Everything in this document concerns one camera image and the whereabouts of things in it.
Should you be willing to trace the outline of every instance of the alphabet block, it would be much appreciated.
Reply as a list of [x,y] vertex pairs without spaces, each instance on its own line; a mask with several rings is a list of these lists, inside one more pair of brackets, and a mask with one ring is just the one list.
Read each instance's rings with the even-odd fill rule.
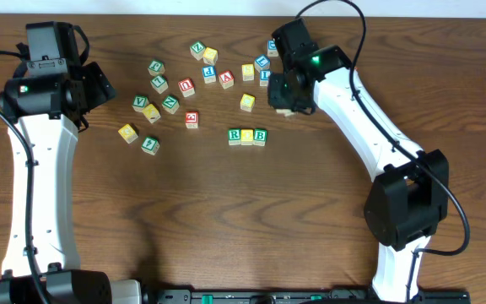
[[222,72],[219,75],[219,82],[223,86],[223,89],[228,89],[234,86],[234,75],[230,71]]
[[256,68],[258,71],[267,70],[269,69],[270,63],[271,62],[269,61],[269,58],[266,57],[266,55],[260,55],[254,61],[254,68]]
[[150,123],[156,122],[160,119],[160,112],[157,108],[153,105],[146,106],[142,113],[148,118]]
[[162,102],[162,107],[170,114],[175,114],[179,109],[179,101],[174,96],[168,95]]
[[185,113],[185,124],[187,128],[198,128],[198,112]]
[[134,101],[132,102],[132,108],[134,111],[143,111],[143,108],[149,105],[148,97],[136,95],[134,96]]
[[254,80],[254,66],[252,64],[243,64],[241,72],[243,73],[243,81]]
[[241,145],[253,145],[254,143],[254,130],[243,129],[241,130]]
[[165,65],[158,60],[153,60],[149,64],[148,71],[151,76],[162,75],[165,72]]
[[151,86],[157,91],[157,93],[162,94],[162,92],[168,89],[168,83],[166,79],[160,75],[157,75],[153,80],[151,80]]
[[217,50],[211,47],[206,47],[206,51],[203,53],[203,62],[209,65],[215,65],[219,58],[218,54],[219,52],[217,52]]
[[254,96],[243,94],[243,97],[241,97],[241,103],[240,103],[241,110],[252,111],[252,108],[254,107],[255,100],[256,100],[256,98]]
[[138,138],[136,131],[134,131],[134,129],[132,129],[131,125],[129,124],[126,124],[123,128],[120,128],[118,132],[123,137],[123,139],[125,139],[127,144],[130,144],[134,141],[134,139]]
[[202,75],[203,81],[205,81],[206,84],[211,84],[217,81],[217,72],[215,71],[215,67],[203,67]]
[[203,53],[206,51],[206,46],[200,42],[196,41],[191,46],[191,55],[196,58],[196,60],[200,60],[203,58]]
[[270,70],[260,71],[260,86],[267,86],[269,84],[269,76],[271,76]]
[[277,51],[277,46],[275,46],[275,41],[267,42],[267,56],[278,57],[278,51]]
[[254,130],[254,141],[253,144],[257,146],[265,146],[267,140],[267,131],[262,129]]
[[194,95],[194,84],[192,83],[191,79],[183,79],[177,84],[179,85],[179,90],[181,90],[184,97]]
[[229,145],[240,145],[241,144],[241,130],[240,129],[228,130],[228,144]]
[[151,155],[157,154],[159,150],[159,141],[155,138],[147,137],[142,143],[142,150],[145,153],[149,153]]

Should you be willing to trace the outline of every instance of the white robotic arm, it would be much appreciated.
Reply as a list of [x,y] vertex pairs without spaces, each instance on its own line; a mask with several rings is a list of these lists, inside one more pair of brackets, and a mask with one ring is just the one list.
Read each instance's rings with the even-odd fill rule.
[[[48,114],[21,117],[16,128],[32,147],[37,162],[33,183],[33,237],[39,273],[50,264],[59,269],[79,269],[80,256],[73,234],[72,174],[78,128],[64,115],[49,119]],[[25,240],[26,157],[14,133],[8,135],[13,147],[13,221],[2,274],[30,275]]]
[[[370,97],[369,93],[361,83],[359,75],[354,72],[354,82],[361,100],[373,114],[376,120],[400,145],[418,157],[416,152],[422,150],[416,143],[404,135],[393,122],[384,114],[381,108]],[[407,164],[410,160],[392,149],[391,143],[378,131],[375,125],[363,113],[361,107],[352,97],[352,91],[348,81],[348,68],[339,68],[326,74],[321,82],[316,81],[314,86],[315,103],[341,128],[344,135],[358,152],[370,175],[370,180],[384,172],[384,167],[393,165],[395,167]],[[381,300],[384,301],[406,301],[406,285],[412,252],[416,248],[424,248],[430,241],[430,236],[422,236],[407,244],[401,250],[396,251],[392,247],[379,245],[378,269],[372,280],[372,287]],[[410,286],[410,297],[418,293],[417,275],[421,259],[416,262],[414,280]]]

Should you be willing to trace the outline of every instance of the wood grain surface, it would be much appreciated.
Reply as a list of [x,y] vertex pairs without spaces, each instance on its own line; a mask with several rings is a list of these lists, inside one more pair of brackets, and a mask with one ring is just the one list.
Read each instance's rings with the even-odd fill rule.
[[[0,15],[0,50],[26,42],[25,24],[79,24],[91,42],[90,60],[118,96],[87,118],[73,168],[73,218],[83,269],[112,280],[141,277],[156,286],[197,289],[330,289],[368,285],[377,242],[363,217],[370,179],[338,127],[321,111],[286,119],[267,105],[266,89],[241,81],[240,65],[266,51],[270,33],[289,18]],[[486,303],[486,20],[369,19],[359,72],[396,125],[426,150],[450,161],[451,189],[472,225],[472,242],[455,258],[424,256],[426,289],[467,289]],[[353,56],[360,22],[308,19],[321,46]],[[219,50],[217,71],[235,86],[204,84],[203,62],[189,52],[196,40]],[[169,89],[153,91],[147,67],[165,62]],[[0,57],[0,90],[18,61]],[[273,59],[272,70],[281,63]],[[196,94],[183,99],[177,81],[190,77]],[[181,109],[149,124],[132,107],[135,94],[159,106],[174,94]],[[256,96],[252,113],[239,110],[243,93]],[[187,130],[184,112],[200,112]],[[156,156],[117,129],[134,123],[160,139]],[[261,147],[229,147],[229,128],[266,128]],[[7,247],[12,157],[0,122],[0,267]],[[462,226],[450,215],[430,246],[456,248]]]

